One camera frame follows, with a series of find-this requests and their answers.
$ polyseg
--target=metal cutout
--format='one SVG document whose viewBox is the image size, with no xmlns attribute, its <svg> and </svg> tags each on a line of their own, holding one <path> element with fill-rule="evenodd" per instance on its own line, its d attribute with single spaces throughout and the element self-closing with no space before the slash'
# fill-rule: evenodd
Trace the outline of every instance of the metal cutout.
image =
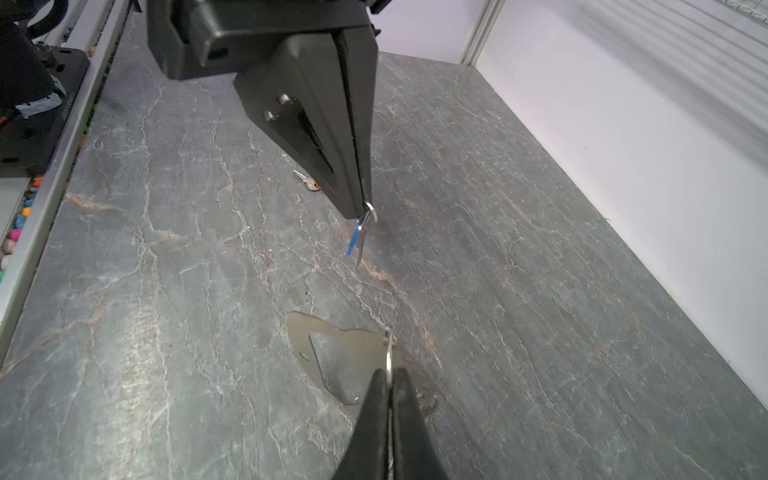
<svg viewBox="0 0 768 480">
<path fill-rule="evenodd" d="M 320 368 L 315 348 L 310 339 L 314 333 L 324 334 L 333 339 L 344 348 L 348 358 L 354 363 L 359 381 L 363 385 L 370 383 L 373 373 L 378 369 L 385 369 L 391 362 L 391 369 L 402 367 L 408 370 L 411 376 L 419 409 L 425 418 L 437 408 L 439 391 L 435 382 L 429 377 L 419 361 L 400 345 L 389 342 L 386 333 L 370 332 L 362 329 L 341 330 L 330 323 L 315 316 L 305 315 L 300 312 L 291 312 L 287 318 L 288 340 L 293 348 L 296 361 L 304 368 L 304 371 L 320 390 L 329 397 L 339 401 L 323 381 L 323 372 Z M 359 404 L 343 405 L 342 409 L 349 414 L 359 410 Z"/>
</svg>

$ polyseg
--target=key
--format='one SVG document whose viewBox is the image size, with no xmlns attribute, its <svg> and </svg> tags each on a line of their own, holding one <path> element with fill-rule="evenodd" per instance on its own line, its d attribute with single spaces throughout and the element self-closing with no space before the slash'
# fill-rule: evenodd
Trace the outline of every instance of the key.
<svg viewBox="0 0 768 480">
<path fill-rule="evenodd" d="M 298 170 L 294 170 L 293 172 L 296 174 L 298 178 L 301 179 L 302 182 L 304 182 L 306 187 L 309 188 L 311 191 L 317 192 L 318 190 L 320 190 L 319 185 L 312 178 L 307 177 L 306 175 L 302 174 Z"/>
<path fill-rule="evenodd" d="M 373 208 L 373 205 L 371 205 L 369 202 L 366 202 L 366 206 L 368 207 L 368 210 L 363 214 L 362 217 L 360 217 L 360 221 L 357 223 L 357 228 L 355 229 L 355 233 L 352 235 L 352 240 L 349 242 L 349 249 L 346 253 L 348 257 L 352 256 L 353 249 L 357 247 L 358 266 L 362 262 L 362 247 L 366 242 L 366 235 L 368 234 L 368 230 L 370 230 L 369 225 L 371 223 L 371 218 L 373 218 L 373 223 L 379 222 L 379 216 L 376 214 L 376 209 Z"/>
</svg>

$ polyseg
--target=gray marble table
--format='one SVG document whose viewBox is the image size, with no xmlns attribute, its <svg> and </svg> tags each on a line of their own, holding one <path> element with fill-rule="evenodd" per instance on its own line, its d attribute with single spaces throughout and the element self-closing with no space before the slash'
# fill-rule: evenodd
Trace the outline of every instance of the gray marble table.
<svg viewBox="0 0 768 480">
<path fill-rule="evenodd" d="M 453 478 L 768 478 L 768 415 L 471 68 L 381 55 L 352 229 L 132 14 L 0 372 L 2 478 L 329 478 L 291 310 L 392 326 Z"/>
</svg>

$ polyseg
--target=white panel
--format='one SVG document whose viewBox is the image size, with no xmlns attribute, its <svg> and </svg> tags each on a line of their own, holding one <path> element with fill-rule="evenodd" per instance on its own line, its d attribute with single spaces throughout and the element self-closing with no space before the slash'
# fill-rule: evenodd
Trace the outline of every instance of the white panel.
<svg viewBox="0 0 768 480">
<path fill-rule="evenodd" d="M 697 2 L 666 2 L 672 4 Z M 650 28 L 647 19 L 653 14 L 641 12 L 638 5 L 643 2 L 634 2 L 635 13 L 624 20 L 637 21 L 641 35 Z M 717 44 L 731 48 L 742 41 L 719 17 L 738 14 L 715 2 L 708 5 L 720 9 L 702 15 Z M 655 21 L 682 22 L 671 12 L 662 16 Z M 733 74 L 735 67 L 722 52 L 708 65 L 687 63 L 699 53 L 686 55 L 678 48 L 682 44 L 672 45 L 680 36 L 675 40 L 670 30 L 648 47 L 657 60 L 669 62 L 675 78 L 690 77 L 723 102 L 712 101 L 724 109 L 704 105 L 694 114 L 694 107 L 674 89 L 666 89 L 664 78 L 644 70 L 639 57 L 622 56 L 605 41 L 601 47 L 594 30 L 566 18 L 541 3 L 507 0 L 478 70 L 766 403 L 768 171 L 765 158 L 751 148 L 760 141 L 761 130 L 734 141 L 733 135 L 718 134 L 715 128 L 718 122 L 728 132 L 740 125 L 759 127 L 765 110 L 743 104 L 738 92 L 714 90 L 717 82 L 743 80 L 739 71 Z M 632 35 L 632 27 L 616 18 L 601 21 Z M 768 30 L 752 34 L 750 38 L 757 38 Z M 647 47 L 647 42 L 638 45 Z M 756 67 L 749 73 L 757 75 L 766 56 L 750 55 Z M 762 101 L 757 90 L 753 99 Z M 718 112 L 736 112 L 736 120 Z M 744 118 L 754 123 L 740 124 Z"/>
<path fill-rule="evenodd" d="M 379 50 L 458 63 L 483 0 L 392 0 L 371 15 Z"/>
</svg>

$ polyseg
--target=metal rail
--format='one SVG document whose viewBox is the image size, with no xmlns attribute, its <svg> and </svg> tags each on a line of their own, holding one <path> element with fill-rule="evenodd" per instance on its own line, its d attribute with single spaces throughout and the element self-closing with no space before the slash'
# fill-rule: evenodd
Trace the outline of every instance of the metal rail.
<svg viewBox="0 0 768 480">
<path fill-rule="evenodd" d="M 96 35 L 100 25 L 84 27 L 90 28 L 91 34 L 83 35 L 83 38 L 90 41 L 98 37 L 98 44 L 91 56 L 91 65 L 85 72 L 78 96 L 72 104 L 71 113 L 61 132 L 40 191 L 35 197 L 35 205 L 18 240 L 18 246 L 13 253 L 13 262 L 0 282 L 0 358 L 4 359 L 8 352 L 18 317 L 26 301 L 27 292 L 64 194 L 64 186 L 69 177 L 72 161 L 85 132 L 85 122 L 91 113 L 104 70 L 115 49 L 118 36 L 123 30 L 130 5 L 131 0 L 115 0 L 100 37 Z"/>
<path fill-rule="evenodd" d="M 464 50 L 458 58 L 459 65 L 475 66 L 485 41 L 491 34 L 494 23 L 496 23 L 498 13 L 502 10 L 503 6 L 504 0 L 485 0 L 475 22 L 475 27 L 470 32 L 469 39 L 466 45 L 464 45 Z"/>
</svg>

